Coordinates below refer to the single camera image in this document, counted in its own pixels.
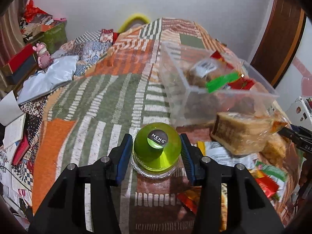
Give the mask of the clear bag green seal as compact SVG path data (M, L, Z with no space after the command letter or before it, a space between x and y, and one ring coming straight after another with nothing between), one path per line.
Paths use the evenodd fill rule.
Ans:
M236 81L240 76L232 65L213 58L201 59L183 73L188 84L205 88L209 93Z

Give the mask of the patchwork striped blanket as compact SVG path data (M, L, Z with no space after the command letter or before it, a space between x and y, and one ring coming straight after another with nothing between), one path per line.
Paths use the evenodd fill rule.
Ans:
M211 138L216 118L204 124L173 126L167 94L159 77L164 42L238 58L200 25L181 19L157 19L121 34L102 60L48 99L34 165L34 215L68 164L79 167L94 164L120 146L125 134L132 136L134 145L139 129L161 122L172 126L179 136L186 134L191 145L218 164L230 167L242 164L250 173L260 170L273 179L279 188L268 199L281 220L299 178L295 146L277 132L269 137L262 151L236 156ZM265 115L244 114L284 117L285 127L289 126L276 100L269 111ZM111 187L120 233L192 233L201 186L190 184L182 158L172 175L157 180L140 175L133 169L131 158L132 155L122 183ZM224 233L225 183L221 184L221 205L221 233ZM85 217L88 233L94 233L90 184L85 185Z

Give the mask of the red wrapped snack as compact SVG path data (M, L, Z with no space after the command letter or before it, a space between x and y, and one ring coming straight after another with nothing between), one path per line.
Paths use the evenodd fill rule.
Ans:
M267 198L271 198L277 193L279 188L278 184L265 173L260 170L252 170L251 175L254 177Z

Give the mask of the clear plastic storage bin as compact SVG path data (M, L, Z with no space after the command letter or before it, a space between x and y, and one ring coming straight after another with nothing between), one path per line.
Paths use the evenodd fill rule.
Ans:
M159 77L175 127L209 123L218 112L265 115L279 96L246 61L177 43L162 43Z

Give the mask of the brown wooden door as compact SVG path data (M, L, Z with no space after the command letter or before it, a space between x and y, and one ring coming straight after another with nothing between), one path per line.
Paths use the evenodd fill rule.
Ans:
M269 21L251 65L276 87L289 68L307 16L297 0L273 0Z

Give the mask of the red flat box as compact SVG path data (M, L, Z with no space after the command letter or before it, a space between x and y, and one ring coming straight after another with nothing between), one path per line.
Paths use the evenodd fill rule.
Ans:
M34 57L33 45L30 43L24 46L19 53L15 54L9 62L3 66L2 72L5 75L13 74L29 57Z

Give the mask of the pink plush toy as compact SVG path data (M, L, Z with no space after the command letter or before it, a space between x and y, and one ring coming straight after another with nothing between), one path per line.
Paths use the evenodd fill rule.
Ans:
M47 49L47 45L43 42L37 43L32 47L38 57L38 66L40 69L47 69L52 64L51 55Z

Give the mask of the sponge cake loaf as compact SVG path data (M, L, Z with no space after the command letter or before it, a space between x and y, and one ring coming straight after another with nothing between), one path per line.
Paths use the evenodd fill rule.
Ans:
M232 155L249 155L262 151L269 137L286 125L284 117L219 112L210 136Z

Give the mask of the green storage box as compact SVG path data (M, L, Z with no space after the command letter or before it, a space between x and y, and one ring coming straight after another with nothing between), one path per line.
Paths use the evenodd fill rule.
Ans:
M49 53L53 54L67 42L66 24L62 22L48 30L40 37L39 41L45 43Z

